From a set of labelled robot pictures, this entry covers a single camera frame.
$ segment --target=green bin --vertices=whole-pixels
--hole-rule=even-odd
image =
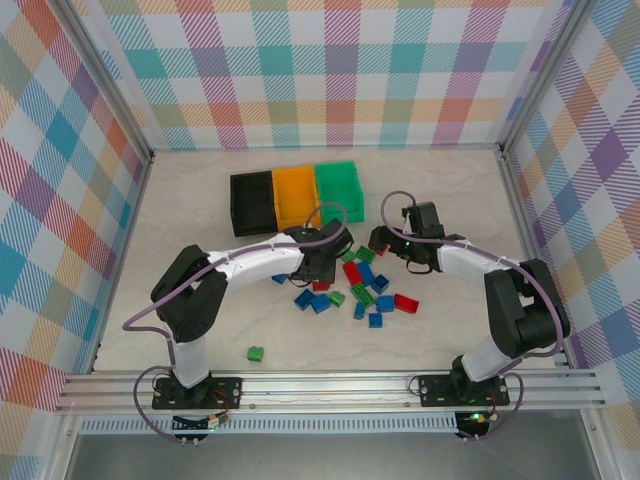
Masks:
[[[358,170],[353,162],[324,163],[314,167],[320,203],[335,202],[347,211],[349,223],[364,222],[364,195],[358,180]],[[340,210],[323,208],[322,223],[334,218],[342,220]]]

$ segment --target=mounting plate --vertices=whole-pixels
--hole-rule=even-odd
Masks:
[[[154,410],[237,410],[242,396],[242,378],[208,377],[192,388],[184,388],[173,376],[159,377],[151,401]],[[222,392],[229,405],[219,404],[212,392]]]
[[[509,405],[509,392],[506,390],[504,379],[495,377],[489,383],[487,390],[496,396],[496,405],[504,407]],[[418,392],[420,392],[420,404],[423,407],[492,407],[493,398],[486,391],[486,395],[478,396],[475,402],[463,403],[457,397],[451,386],[449,375],[420,375],[418,377]]]

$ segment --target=metal rail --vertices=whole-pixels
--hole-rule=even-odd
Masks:
[[[390,372],[216,372],[216,376],[243,378],[242,401],[237,413],[409,413],[474,411],[473,407],[422,408],[408,390],[416,375],[446,371]],[[605,406],[604,396],[592,370],[520,370],[525,384],[523,410],[593,409]],[[133,384],[138,372],[95,373],[70,376],[58,402],[63,415],[135,414]],[[507,378],[512,399],[518,395],[515,379]],[[201,414],[199,410],[151,409],[151,379],[139,388],[148,413]]]

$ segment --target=blue block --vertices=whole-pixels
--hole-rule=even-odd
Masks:
[[[293,303],[295,303],[298,308],[304,312],[311,304],[311,300],[313,300],[314,298],[316,298],[316,296],[313,294],[313,292],[308,288],[305,288],[304,292],[298,295],[298,298],[296,298]]]
[[[331,306],[331,301],[326,293],[322,295],[317,295],[316,298],[311,300],[311,307],[313,311],[317,313],[322,313],[327,310]]]
[[[353,312],[353,318],[356,320],[362,320],[364,318],[364,311],[367,307],[364,306],[364,303],[356,304],[356,311]]]
[[[360,272],[360,276],[362,277],[362,283],[364,283],[365,287],[368,287],[373,283],[376,279],[376,276],[371,271],[371,267],[367,262],[360,262],[356,264],[358,267],[358,271]]]
[[[379,313],[369,314],[369,328],[382,328],[382,315]]]
[[[382,292],[389,288],[389,280],[384,275],[378,275],[371,284],[371,288],[378,295],[382,295]]]
[[[380,313],[393,312],[395,304],[391,295],[382,295],[376,298],[376,310]]]
[[[280,285],[282,285],[284,282],[287,281],[287,274],[281,273],[280,275],[274,275],[273,277],[271,277],[271,280],[273,280],[274,282],[278,282]]]

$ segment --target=green block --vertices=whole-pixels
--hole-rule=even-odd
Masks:
[[[262,347],[250,347],[247,352],[247,358],[251,362],[261,362],[264,357],[264,348]]]
[[[367,247],[360,247],[356,252],[356,258],[367,262],[369,265],[373,262],[373,259],[376,258],[376,252],[373,250],[369,250]]]
[[[340,292],[331,292],[331,295],[329,295],[329,301],[338,308],[342,306],[344,299],[345,296]]]
[[[349,263],[353,262],[353,260],[356,258],[356,254],[351,250],[347,250],[340,258],[344,263]]]
[[[353,293],[353,296],[356,297],[360,303],[364,304],[365,308],[369,308],[371,305],[376,303],[373,295],[371,295],[369,290],[367,290],[367,287],[361,283],[353,287],[351,289],[351,293]]]

